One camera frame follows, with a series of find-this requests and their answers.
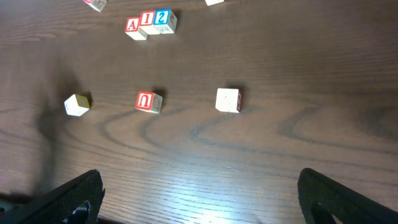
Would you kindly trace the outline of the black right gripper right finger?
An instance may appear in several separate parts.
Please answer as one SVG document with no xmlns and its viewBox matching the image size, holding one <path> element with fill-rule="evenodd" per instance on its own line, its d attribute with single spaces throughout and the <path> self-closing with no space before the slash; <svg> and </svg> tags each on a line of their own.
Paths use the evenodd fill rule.
<svg viewBox="0 0 398 224">
<path fill-rule="evenodd" d="M 304 168 L 297 182 L 306 223 L 397 223 L 397 212 L 337 181 Z"/>
</svg>

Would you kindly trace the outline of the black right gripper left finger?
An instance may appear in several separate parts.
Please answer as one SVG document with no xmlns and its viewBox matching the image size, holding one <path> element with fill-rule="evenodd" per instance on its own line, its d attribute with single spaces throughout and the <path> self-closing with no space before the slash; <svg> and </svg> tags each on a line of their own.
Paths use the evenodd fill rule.
<svg viewBox="0 0 398 224">
<path fill-rule="evenodd" d="M 1 223 L 96 223 L 104 197 L 98 170 L 89 170 L 49 193 L 8 210 Z"/>
</svg>

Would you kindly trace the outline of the red letter A block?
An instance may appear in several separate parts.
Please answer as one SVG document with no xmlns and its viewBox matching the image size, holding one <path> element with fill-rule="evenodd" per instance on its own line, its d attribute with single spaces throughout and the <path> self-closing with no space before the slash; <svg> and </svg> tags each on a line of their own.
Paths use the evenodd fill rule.
<svg viewBox="0 0 398 224">
<path fill-rule="evenodd" d="M 130 17 L 127 19 L 125 33 L 133 40 L 146 40 L 147 33 L 139 26 L 140 17 Z"/>
</svg>

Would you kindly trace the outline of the red letter I block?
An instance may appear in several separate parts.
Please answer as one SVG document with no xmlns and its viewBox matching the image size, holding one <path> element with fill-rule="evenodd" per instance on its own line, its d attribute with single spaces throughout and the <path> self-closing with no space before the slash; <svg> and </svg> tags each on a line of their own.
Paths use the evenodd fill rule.
<svg viewBox="0 0 398 224">
<path fill-rule="evenodd" d="M 139 26 L 148 35 L 159 35 L 160 32 L 154 26 L 155 11 L 142 11 Z"/>
</svg>

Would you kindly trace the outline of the blue number 2 block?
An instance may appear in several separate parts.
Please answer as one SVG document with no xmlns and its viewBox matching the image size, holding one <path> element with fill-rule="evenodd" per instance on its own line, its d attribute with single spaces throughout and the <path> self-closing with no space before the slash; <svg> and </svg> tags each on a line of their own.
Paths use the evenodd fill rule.
<svg viewBox="0 0 398 224">
<path fill-rule="evenodd" d="M 154 27 L 160 34 L 174 34 L 177 21 L 178 19 L 171 9 L 158 9 L 155 11 Z"/>
</svg>

